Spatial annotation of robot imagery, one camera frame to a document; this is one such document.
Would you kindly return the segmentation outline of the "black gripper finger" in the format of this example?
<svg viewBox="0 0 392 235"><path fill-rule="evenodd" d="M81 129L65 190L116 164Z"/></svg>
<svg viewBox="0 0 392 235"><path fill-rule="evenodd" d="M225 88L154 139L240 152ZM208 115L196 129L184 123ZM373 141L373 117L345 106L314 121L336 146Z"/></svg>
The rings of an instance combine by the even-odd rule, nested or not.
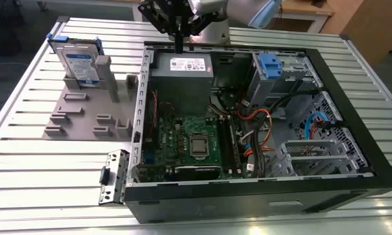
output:
<svg viewBox="0 0 392 235"><path fill-rule="evenodd" d="M141 0L138 2L137 10L141 15L146 18L153 27L158 30L161 34L168 34L174 42L174 53L180 53L180 34L178 34L178 24L177 17L169 17L165 19L156 19L153 0Z"/></svg>
<svg viewBox="0 0 392 235"><path fill-rule="evenodd" d="M180 21L180 53L182 53L184 38L196 36L208 25L216 20L216 12L202 14L192 20L189 14L181 17Z"/></svg>

